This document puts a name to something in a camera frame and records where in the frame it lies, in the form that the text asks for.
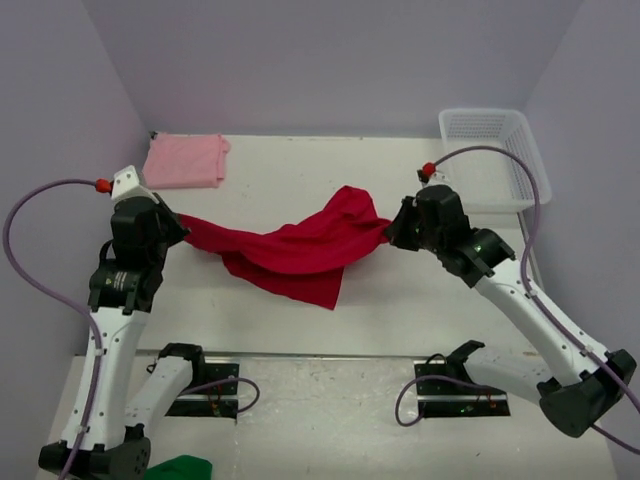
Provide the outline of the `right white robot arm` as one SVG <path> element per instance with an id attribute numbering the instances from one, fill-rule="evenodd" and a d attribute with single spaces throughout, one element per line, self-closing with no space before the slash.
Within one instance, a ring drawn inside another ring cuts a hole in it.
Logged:
<path id="1" fill-rule="evenodd" d="M 427 186 L 407 196 L 385 234 L 391 245 L 426 250 L 442 267 L 497 307 L 540 356 L 527 361 L 469 341 L 447 360 L 456 392 L 475 386 L 516 395 L 541 408 L 560 432 L 578 438 L 625 394 L 637 363 L 581 330 L 526 273 L 496 232 L 471 226 L 457 193 Z"/>

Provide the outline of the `red t shirt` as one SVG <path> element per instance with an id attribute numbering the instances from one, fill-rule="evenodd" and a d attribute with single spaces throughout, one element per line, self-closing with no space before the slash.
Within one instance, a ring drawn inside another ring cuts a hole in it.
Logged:
<path id="1" fill-rule="evenodd" d="M 391 221 L 370 194 L 343 186 L 320 211 L 297 224 L 259 234 L 182 214 L 186 242 L 217 255 L 227 271 L 269 293 L 333 310 L 344 270 L 388 242 Z"/>

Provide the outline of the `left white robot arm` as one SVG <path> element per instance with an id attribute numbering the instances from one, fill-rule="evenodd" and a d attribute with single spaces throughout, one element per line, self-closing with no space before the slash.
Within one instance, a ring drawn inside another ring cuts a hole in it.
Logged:
<path id="1" fill-rule="evenodd" d="M 75 405 L 61 438 L 38 459 L 62 478 L 143 478 L 153 427 L 183 391 L 198 392 L 208 379 L 201 347 L 170 343 L 141 390 L 127 397 L 167 251 L 188 231 L 156 194 L 116 200 L 111 231 L 89 282 L 91 334 Z"/>

